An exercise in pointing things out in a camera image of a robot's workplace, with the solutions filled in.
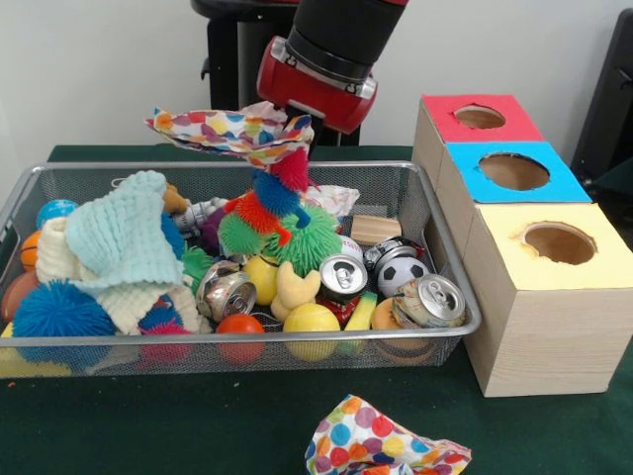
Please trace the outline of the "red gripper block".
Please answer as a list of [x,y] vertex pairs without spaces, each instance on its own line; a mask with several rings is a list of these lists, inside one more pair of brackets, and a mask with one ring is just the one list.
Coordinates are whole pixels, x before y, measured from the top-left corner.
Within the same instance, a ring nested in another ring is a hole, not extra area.
[[259,96],[280,108],[315,116],[340,133],[354,133],[375,102],[377,81],[368,77],[353,83],[322,75],[291,55],[286,43],[274,38],[266,47],[257,76]]

